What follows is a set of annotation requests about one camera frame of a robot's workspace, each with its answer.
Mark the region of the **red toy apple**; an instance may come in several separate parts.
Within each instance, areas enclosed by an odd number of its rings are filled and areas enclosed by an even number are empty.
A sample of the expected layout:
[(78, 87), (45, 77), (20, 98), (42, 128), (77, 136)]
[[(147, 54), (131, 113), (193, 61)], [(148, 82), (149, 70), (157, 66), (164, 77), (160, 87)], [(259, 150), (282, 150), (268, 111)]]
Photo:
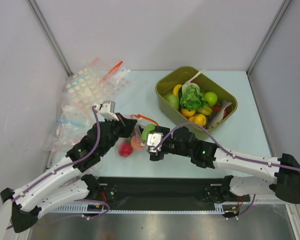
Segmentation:
[(122, 142), (118, 148), (118, 154), (123, 157), (127, 158), (133, 153), (133, 148), (129, 142)]

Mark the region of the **green toy cucumber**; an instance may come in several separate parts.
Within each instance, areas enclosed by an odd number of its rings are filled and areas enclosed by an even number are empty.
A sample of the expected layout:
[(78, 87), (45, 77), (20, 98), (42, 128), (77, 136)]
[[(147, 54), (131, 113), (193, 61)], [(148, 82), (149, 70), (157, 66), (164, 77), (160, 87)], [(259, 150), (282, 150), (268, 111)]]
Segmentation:
[(156, 128), (155, 124), (148, 124), (142, 131), (141, 139), (143, 142), (147, 140), (148, 134)]

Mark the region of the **toy peach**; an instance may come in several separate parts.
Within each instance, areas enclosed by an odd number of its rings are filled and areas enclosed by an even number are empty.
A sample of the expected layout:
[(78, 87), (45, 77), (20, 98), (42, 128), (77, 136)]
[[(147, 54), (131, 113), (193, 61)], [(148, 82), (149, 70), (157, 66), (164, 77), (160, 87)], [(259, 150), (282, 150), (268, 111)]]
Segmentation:
[(142, 142), (138, 142), (138, 138), (135, 135), (131, 138), (130, 144), (135, 151), (141, 151), (145, 148)]

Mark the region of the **clear orange-zipper bag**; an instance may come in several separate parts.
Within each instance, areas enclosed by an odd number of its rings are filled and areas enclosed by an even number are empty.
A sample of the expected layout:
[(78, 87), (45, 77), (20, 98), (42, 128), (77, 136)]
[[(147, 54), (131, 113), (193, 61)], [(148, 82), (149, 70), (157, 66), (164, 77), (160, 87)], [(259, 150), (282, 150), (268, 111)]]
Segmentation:
[(143, 132), (144, 128), (145, 128), (148, 124), (154, 124), (154, 125), (156, 125), (156, 126), (158, 126), (159, 124), (158, 124), (157, 121), (155, 121), (155, 120), (153, 120), (153, 119), (151, 119), (151, 118), (149, 118), (149, 117), (147, 117), (147, 116), (141, 115), (141, 114), (131, 114), (131, 115), (129, 116), (129, 118), (130, 118), (130, 119), (137, 120), (137, 124), (136, 124), (136, 126), (134, 127), (134, 131), (133, 131), (132, 135), (131, 135), (130, 137), (128, 137), (128, 138), (125, 138), (125, 139), (123, 140), (123, 142), (129, 142), (129, 143), (131, 143), (131, 138), (132, 138), (133, 136), (136, 136), (137, 139), (138, 139), (138, 142), (144, 144), (144, 149), (143, 149), (143, 150), (145, 150), (145, 149), (146, 149), (146, 141), (145, 141), (145, 142), (142, 141), (142, 132)]

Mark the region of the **olive green plastic bin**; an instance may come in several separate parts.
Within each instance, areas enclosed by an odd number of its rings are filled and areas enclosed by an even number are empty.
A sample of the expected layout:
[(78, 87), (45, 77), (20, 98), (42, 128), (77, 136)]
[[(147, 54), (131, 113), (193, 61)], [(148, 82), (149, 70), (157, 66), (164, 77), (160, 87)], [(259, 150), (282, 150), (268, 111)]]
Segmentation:
[(181, 66), (157, 82), (160, 110), (174, 123), (216, 130), (238, 107), (237, 99), (202, 71)]

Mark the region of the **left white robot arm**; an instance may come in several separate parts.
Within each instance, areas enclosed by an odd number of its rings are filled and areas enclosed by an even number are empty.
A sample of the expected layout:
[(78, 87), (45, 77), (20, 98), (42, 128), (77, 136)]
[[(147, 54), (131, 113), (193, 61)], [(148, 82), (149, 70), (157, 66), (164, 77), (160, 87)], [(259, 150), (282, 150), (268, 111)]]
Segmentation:
[(3, 202), (12, 200), (11, 227), (21, 233), (37, 223), (47, 212), (70, 202), (104, 200), (100, 184), (86, 171), (120, 138), (128, 138), (137, 120), (123, 117), (118, 120), (97, 121), (87, 134), (70, 149), (57, 164), (19, 189), (6, 188), (0, 193)]

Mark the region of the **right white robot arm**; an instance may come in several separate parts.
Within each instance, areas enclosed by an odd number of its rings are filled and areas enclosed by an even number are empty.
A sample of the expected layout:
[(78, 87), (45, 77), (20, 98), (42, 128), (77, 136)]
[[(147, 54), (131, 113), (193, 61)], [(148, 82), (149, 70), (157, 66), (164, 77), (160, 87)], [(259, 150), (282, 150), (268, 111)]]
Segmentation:
[(247, 174), (228, 175), (220, 188), (221, 196), (232, 201), (244, 195), (275, 195), (279, 200), (300, 204), (300, 164), (290, 154), (281, 157), (258, 157), (232, 151), (215, 140), (199, 140), (185, 126), (173, 129), (156, 126), (146, 138), (151, 161), (173, 154), (190, 158), (200, 168), (229, 169)]

